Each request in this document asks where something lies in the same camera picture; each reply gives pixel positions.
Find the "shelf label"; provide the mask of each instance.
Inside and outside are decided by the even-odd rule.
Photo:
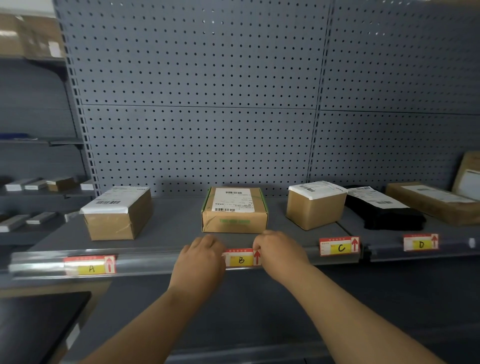
[[[69,256],[63,259],[63,265],[67,276],[93,276],[117,273],[114,255]]]
[[[438,249],[438,234],[422,233],[403,236],[403,250],[405,252],[435,249]]]
[[[261,266],[262,257],[258,250],[252,248],[227,249],[223,256],[228,267]]]
[[[320,238],[320,256],[338,254],[356,254],[360,251],[358,236],[344,236],[341,238]]]

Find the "forearm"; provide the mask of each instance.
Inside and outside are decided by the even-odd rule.
[[[310,316],[337,364],[443,363],[313,266],[299,267],[285,286]]]
[[[163,363],[199,304],[167,290],[80,364]]]

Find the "yellow label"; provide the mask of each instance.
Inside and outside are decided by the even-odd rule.
[[[352,252],[352,244],[332,244],[330,246],[330,254],[349,254]]]
[[[412,241],[413,250],[433,249],[433,243],[430,239]]]
[[[78,266],[77,270],[80,276],[87,276],[92,274],[105,274],[105,266],[103,262],[101,262],[101,264],[95,262],[85,266]]]
[[[253,255],[245,256],[231,256],[230,257],[230,266],[231,267],[249,267],[253,266]]]

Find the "black package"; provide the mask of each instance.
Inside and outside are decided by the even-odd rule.
[[[349,190],[345,206],[351,208],[365,221],[366,229],[420,231],[427,221],[420,211],[371,187],[345,186],[345,188]]]

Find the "left hand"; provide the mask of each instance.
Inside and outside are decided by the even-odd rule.
[[[192,303],[205,302],[223,279],[224,251],[225,246],[213,235],[196,238],[180,252],[168,289]]]

